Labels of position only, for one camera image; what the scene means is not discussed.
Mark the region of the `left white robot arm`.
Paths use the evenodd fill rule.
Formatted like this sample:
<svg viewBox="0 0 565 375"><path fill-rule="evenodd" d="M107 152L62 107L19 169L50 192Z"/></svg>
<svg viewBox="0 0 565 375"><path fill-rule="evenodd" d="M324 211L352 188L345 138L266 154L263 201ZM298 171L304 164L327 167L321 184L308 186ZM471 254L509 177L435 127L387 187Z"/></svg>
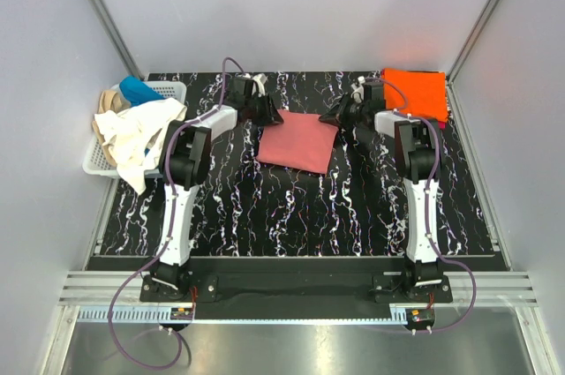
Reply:
<svg viewBox="0 0 565 375"><path fill-rule="evenodd" d="M169 124L159 162L165 193L162 237L144 269L144 293L179 301L195 291L188 274L190 231L194 203L210 170L212 142L247 121L261 127L283 123L266 84L264 73L237 75L222 103L192 120Z"/></svg>

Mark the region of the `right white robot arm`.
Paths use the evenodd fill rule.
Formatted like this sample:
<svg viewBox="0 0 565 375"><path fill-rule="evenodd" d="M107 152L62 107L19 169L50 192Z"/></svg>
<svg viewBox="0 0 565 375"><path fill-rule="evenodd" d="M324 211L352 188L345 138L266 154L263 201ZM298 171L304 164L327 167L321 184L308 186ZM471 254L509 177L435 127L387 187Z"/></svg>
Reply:
<svg viewBox="0 0 565 375"><path fill-rule="evenodd" d="M385 79L358 78L352 91L344 94L319 121L344 129L363 124L395 141L396 173L403 180L408 200L409 235L403 272L388 293L427 302L442 282L437 239L440 128L435 119L407 114L405 94L400 94L400 107L388 109L386 86L393 84Z"/></svg>

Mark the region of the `salmon pink t-shirt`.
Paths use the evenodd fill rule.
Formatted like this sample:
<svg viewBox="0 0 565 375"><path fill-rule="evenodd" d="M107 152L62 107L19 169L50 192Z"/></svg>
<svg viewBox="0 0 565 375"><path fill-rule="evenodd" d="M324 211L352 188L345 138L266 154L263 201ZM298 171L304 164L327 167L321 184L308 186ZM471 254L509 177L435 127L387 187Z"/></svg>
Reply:
<svg viewBox="0 0 565 375"><path fill-rule="evenodd" d="M325 175L338 128L319 115L281 109L283 123L267 126L261 134L257 161Z"/></svg>

